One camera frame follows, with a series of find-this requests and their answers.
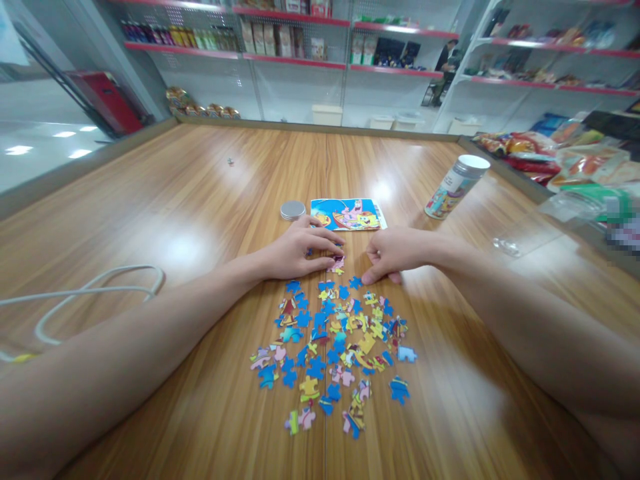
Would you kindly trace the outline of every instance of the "forearm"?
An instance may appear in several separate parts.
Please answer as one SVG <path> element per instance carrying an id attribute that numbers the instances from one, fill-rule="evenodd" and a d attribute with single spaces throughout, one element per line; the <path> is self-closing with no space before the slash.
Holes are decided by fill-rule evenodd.
<path id="1" fill-rule="evenodd" d="M 466 245 L 449 243 L 437 257 L 515 362 L 566 408 L 640 415 L 640 356 L 631 344 Z"/>
<path id="2" fill-rule="evenodd" d="M 30 467 L 52 475 L 132 412 L 261 280 L 253 260 L 236 259 L 163 293 L 6 377 L 0 384 L 0 471 Z M 34 452 L 44 458 L 34 461 Z"/>

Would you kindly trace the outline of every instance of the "product box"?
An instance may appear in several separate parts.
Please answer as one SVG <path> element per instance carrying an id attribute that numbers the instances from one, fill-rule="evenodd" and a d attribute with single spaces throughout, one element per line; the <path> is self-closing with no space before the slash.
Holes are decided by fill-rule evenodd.
<path id="1" fill-rule="evenodd" d="M 325 59 L 325 40 L 311 39 L 311 58 L 312 60 L 323 61 Z"/>
<path id="2" fill-rule="evenodd" d="M 266 55 L 265 50 L 265 30 L 262 23 L 254 23 L 253 26 L 253 44 L 255 45 L 255 52 L 258 55 Z"/>
<path id="3" fill-rule="evenodd" d="M 302 28 L 293 29 L 293 45 L 295 46 L 296 58 L 307 58 L 305 54 L 305 32 Z"/>
<path id="4" fill-rule="evenodd" d="M 267 55 L 275 57 L 275 34 L 270 23 L 265 23 L 265 51 Z"/>
<path id="5" fill-rule="evenodd" d="M 286 0 L 287 11 L 290 13 L 300 13 L 300 0 Z"/>
<path id="6" fill-rule="evenodd" d="M 362 55 L 363 65 L 373 65 L 373 58 L 375 56 L 375 48 L 377 44 L 378 44 L 378 37 L 376 35 L 367 35 L 365 37 L 365 45 L 364 45 L 363 55 Z"/>
<path id="7" fill-rule="evenodd" d="M 362 52 L 365 48 L 364 33 L 354 33 L 351 42 L 351 64 L 360 65 L 362 63 Z"/>
<path id="8" fill-rule="evenodd" d="M 291 38 L 291 27 L 288 25 L 276 26 L 277 43 L 278 43 L 278 56 L 279 57 L 292 57 L 293 46 Z"/>
<path id="9" fill-rule="evenodd" d="M 245 48 L 247 53 L 255 53 L 255 45 L 253 44 L 253 30 L 251 29 L 250 22 L 242 23 L 242 40 L 245 41 Z"/>

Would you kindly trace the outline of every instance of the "charging cable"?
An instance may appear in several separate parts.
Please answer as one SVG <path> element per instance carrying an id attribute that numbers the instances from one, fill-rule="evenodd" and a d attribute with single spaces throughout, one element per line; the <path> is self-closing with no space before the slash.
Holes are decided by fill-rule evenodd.
<path id="1" fill-rule="evenodd" d="M 94 286 L 96 283 L 104 281 L 110 278 L 111 276 L 115 275 L 116 273 L 132 271 L 132 270 L 140 270 L 140 269 L 155 270 L 157 274 L 156 280 L 150 289 L 147 289 L 144 287 L 136 287 L 134 285 L 126 285 L 124 287 L 90 288 Z M 88 282 L 86 285 L 82 286 L 78 290 L 68 290 L 68 291 L 52 292 L 52 293 L 40 293 L 38 295 L 27 295 L 26 297 L 16 297 L 16 298 L 7 299 L 7 300 L 0 300 L 0 307 L 4 307 L 5 305 L 12 305 L 14 303 L 26 302 L 26 301 L 43 300 L 43 299 L 50 299 L 50 298 L 56 298 L 56 297 L 66 297 L 66 299 L 62 300 L 62 302 L 58 303 L 58 305 L 56 305 L 54 308 L 46 312 L 46 314 L 38 321 L 38 324 L 35 326 L 35 330 L 34 330 L 35 336 L 38 337 L 40 341 L 44 343 L 48 343 L 50 345 L 60 345 L 62 343 L 60 340 L 51 338 L 45 333 L 45 325 L 49 321 L 49 319 L 56 312 L 58 312 L 58 310 L 60 310 L 62 307 L 64 307 L 73 299 L 78 298 L 78 296 L 80 295 L 91 295 L 94 293 L 105 293 L 105 292 L 114 292 L 114 291 L 141 291 L 147 294 L 144 301 L 148 301 L 157 295 L 158 290 L 160 290 L 160 286 L 162 286 L 162 282 L 164 281 L 164 279 L 165 279 L 165 273 L 162 271 L 160 267 L 156 267 L 155 265 L 127 265 L 125 267 L 117 267 L 117 268 L 108 270 L 98 275 L 96 278 L 94 278 L 93 280 L 91 280 L 90 282 Z M 2 350 L 0 350 L 0 360 L 4 362 L 9 362 L 9 363 L 21 363 L 33 358 L 34 356 L 35 355 L 26 354 L 26 355 L 19 355 L 17 357 L 12 357 L 6 354 L 5 352 L 3 352 Z"/>

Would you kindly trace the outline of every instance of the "wooden table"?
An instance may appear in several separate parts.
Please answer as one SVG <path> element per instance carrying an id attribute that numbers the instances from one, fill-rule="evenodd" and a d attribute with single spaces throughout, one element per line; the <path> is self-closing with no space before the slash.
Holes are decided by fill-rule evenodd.
<path id="1" fill-rule="evenodd" d="M 489 251 L 490 238 L 534 205 L 489 173 L 446 221 L 428 218 L 424 204 L 461 153 L 455 143 L 180 125 L 2 222 L 0 295 L 73 289 L 130 263 L 160 266 L 170 289 L 277 238 L 289 226 L 279 206 L 292 199 L 308 206 L 315 198 L 376 198 L 391 225 L 453 232 Z M 346 273 L 337 281 L 368 268 L 370 237 L 345 234 Z M 571 238 L 510 266 L 640 338 L 638 282 Z M 302 280 L 312 311 L 327 275 L 334 278 Z M 342 432 L 350 389 L 342 388 L 332 416 L 314 407 L 312 430 L 293 438 L 283 424 L 301 408 L 297 388 L 278 380 L 274 390 L 260 390 L 249 356 L 277 337 L 273 320 L 285 293 L 285 282 L 270 281 L 238 302 L 152 398 L 60 478 L 596 478 L 597 446 L 518 370 L 448 279 L 426 267 L 404 280 L 372 291 L 408 320 L 403 344 L 419 359 L 372 377 L 360 440 Z M 111 284 L 132 282 L 150 285 L 151 274 Z M 68 338 L 142 298 L 79 299 L 47 332 Z M 33 328 L 54 304 L 6 307 L 2 349 L 42 352 Z M 409 382 L 404 407 L 391 400 L 394 375 Z M 326 386 L 325 378 L 320 391 Z"/>

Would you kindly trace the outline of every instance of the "person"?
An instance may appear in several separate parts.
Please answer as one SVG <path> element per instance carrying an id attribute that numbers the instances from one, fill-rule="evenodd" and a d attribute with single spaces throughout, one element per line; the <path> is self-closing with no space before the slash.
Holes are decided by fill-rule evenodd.
<path id="1" fill-rule="evenodd" d="M 0 382 L 0 471 L 52 478 L 82 448 L 136 409 L 222 315 L 266 279 L 333 265 L 342 238 L 305 216 L 272 244 L 92 327 Z M 640 355 L 632 344 L 461 239 L 395 227 L 367 246 L 370 285 L 431 265 L 460 290 L 515 362 L 571 412 L 620 472 L 640 475 Z"/>
<path id="2" fill-rule="evenodd" d="M 440 58 L 438 58 L 438 63 L 435 66 L 436 71 L 443 72 L 443 77 L 435 82 L 433 86 L 433 98 L 431 100 L 431 104 L 434 107 L 440 107 L 442 105 L 442 102 L 440 102 L 440 96 L 442 95 L 445 86 L 453 81 L 455 71 L 460 66 L 460 52 L 454 49 L 457 44 L 458 40 L 451 40 L 448 42 L 444 48 L 442 48 Z"/>

